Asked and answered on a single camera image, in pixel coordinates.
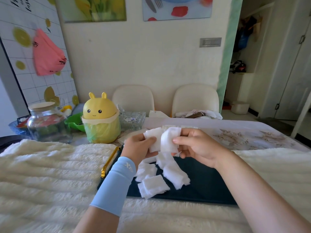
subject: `pink bag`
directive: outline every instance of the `pink bag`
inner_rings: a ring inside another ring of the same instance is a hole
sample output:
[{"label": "pink bag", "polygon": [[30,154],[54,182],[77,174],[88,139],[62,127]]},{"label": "pink bag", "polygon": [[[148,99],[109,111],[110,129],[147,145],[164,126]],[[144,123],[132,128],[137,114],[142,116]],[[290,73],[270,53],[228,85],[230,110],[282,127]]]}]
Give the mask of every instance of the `pink bag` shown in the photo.
[{"label": "pink bag", "polygon": [[64,68],[67,62],[64,52],[41,29],[37,29],[33,45],[38,76],[55,74]]}]

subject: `black baseboard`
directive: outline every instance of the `black baseboard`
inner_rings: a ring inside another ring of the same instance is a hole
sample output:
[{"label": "black baseboard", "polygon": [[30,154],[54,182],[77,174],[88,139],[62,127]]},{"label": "black baseboard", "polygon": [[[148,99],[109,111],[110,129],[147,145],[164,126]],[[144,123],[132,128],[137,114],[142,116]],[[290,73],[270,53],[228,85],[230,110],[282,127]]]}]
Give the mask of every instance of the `black baseboard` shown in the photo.
[{"label": "black baseboard", "polygon": [[308,138],[305,138],[304,136],[300,135],[300,134],[297,134],[295,136],[295,139],[299,142],[301,142],[302,144],[308,146],[311,148],[311,140],[309,140]]},{"label": "black baseboard", "polygon": [[258,117],[258,112],[256,112],[255,110],[252,110],[251,108],[248,109],[249,113],[251,113],[252,115],[255,115],[256,117]]}]

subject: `yellow bunny-shaped bin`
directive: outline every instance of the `yellow bunny-shaped bin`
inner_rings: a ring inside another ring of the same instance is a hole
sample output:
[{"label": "yellow bunny-shaped bin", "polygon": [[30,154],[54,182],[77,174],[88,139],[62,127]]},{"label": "yellow bunny-shaped bin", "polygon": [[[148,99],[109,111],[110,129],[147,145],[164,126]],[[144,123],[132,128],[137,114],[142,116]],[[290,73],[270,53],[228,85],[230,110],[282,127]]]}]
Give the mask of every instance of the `yellow bunny-shaped bin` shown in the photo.
[{"label": "yellow bunny-shaped bin", "polygon": [[101,98],[89,93],[90,99],[84,104],[82,122],[87,139],[91,143],[111,143],[121,133],[119,110],[107,98],[105,92]]}]

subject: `jar lid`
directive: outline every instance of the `jar lid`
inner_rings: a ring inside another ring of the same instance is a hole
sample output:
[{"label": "jar lid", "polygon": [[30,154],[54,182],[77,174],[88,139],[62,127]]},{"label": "jar lid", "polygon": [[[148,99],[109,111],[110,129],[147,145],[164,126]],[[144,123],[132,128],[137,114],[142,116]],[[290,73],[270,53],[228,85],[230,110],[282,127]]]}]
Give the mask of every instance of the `jar lid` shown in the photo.
[{"label": "jar lid", "polygon": [[30,111],[47,111],[50,109],[53,109],[55,107],[55,102],[49,101],[49,102],[41,102],[32,104],[28,107]]}]

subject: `glass ashtray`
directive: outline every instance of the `glass ashtray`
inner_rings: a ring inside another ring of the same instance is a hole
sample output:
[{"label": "glass ashtray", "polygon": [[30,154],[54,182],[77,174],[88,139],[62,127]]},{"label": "glass ashtray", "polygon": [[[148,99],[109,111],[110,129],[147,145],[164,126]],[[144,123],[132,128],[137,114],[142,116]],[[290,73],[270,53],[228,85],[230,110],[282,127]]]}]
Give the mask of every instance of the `glass ashtray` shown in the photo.
[{"label": "glass ashtray", "polygon": [[120,112],[121,131],[142,129],[145,118],[146,112]]}]

